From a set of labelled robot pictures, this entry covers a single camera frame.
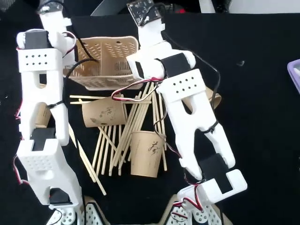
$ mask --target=black cloth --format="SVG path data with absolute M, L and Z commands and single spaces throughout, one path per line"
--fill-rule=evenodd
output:
M 221 72 L 219 93 L 222 102 L 216 110 L 240 169 L 248 183 L 247 191 L 223 201 L 225 214 L 234 224 L 296 224 L 299 200 L 299 93 L 291 81 L 287 63 L 300 57 L 299 14 L 290 15 L 170 15 L 166 32 L 181 45 L 192 49 Z M 78 17 L 73 19 L 79 35 L 137 36 L 129 15 Z M 3 224 L 43 224 L 52 213 L 41 206 L 30 187 L 18 186 L 11 160 L 20 141 L 14 113 L 21 101 L 15 36 L 21 29 L 0 22 L 0 200 Z M 197 63 L 207 86 L 213 88 L 216 75 Z M 103 95 L 68 82 L 72 94 Z M 134 95 L 136 92 L 125 92 Z M 92 160 L 98 130 L 85 128 L 81 109 L 69 107 L 69 121 Z M 153 130 L 151 114 L 143 129 Z M 174 133 L 166 122 L 167 139 Z M 212 152 L 212 145 L 196 132 L 198 158 Z M 86 172 L 73 144 L 64 148 L 66 159 L 76 172 L 85 195 L 97 200 L 112 224 L 157 223 L 169 198 L 187 184 L 177 156 L 167 151 L 168 172 L 159 169 L 157 179 L 131 176 L 129 163 L 122 176 L 100 176 L 108 192 L 102 196 Z M 18 163 L 22 177 L 26 174 Z

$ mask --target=plastic basket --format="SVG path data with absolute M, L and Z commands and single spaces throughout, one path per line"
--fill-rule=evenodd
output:
M 138 50 L 135 37 L 82 38 L 86 49 L 99 63 L 87 61 L 79 65 L 69 77 L 88 90 L 116 90 L 137 81 L 132 75 L 126 57 Z M 78 59 L 88 58 L 77 40 Z M 133 86 L 139 89 L 142 85 Z

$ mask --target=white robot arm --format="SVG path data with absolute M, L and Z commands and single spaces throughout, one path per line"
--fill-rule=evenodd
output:
M 157 92 L 161 93 L 176 135 L 176 145 L 181 155 L 182 167 L 198 180 L 196 192 L 203 206 L 219 202 L 247 189 L 247 183 L 234 167 L 235 159 L 221 124 L 218 123 L 205 94 L 205 83 L 195 57 L 189 51 L 172 49 L 163 40 L 165 29 L 159 11 L 151 0 L 129 3 L 128 9 L 138 26 L 141 49 L 127 56 L 133 74 L 141 79 L 165 78 Z M 191 115 L 186 113 L 182 99 L 189 98 L 193 107 Z M 195 130 L 201 130 L 212 142 L 215 154 L 197 162 L 194 155 Z M 195 201 L 194 186 L 178 193 L 179 200 L 189 197 Z
M 73 224 L 77 215 L 79 225 L 83 205 L 81 187 L 61 148 L 69 142 L 62 71 L 65 66 L 75 63 L 76 38 L 66 29 L 71 21 L 63 18 L 62 11 L 57 9 L 51 4 L 42 9 L 44 14 L 40 18 L 44 29 L 31 29 L 17 35 L 22 78 L 19 129 L 23 137 L 17 156 L 39 201 L 50 209 L 72 215 L 66 224 Z M 40 88 L 40 74 L 46 74 L 45 88 Z M 35 127 L 36 115 L 43 102 L 50 108 L 55 128 Z

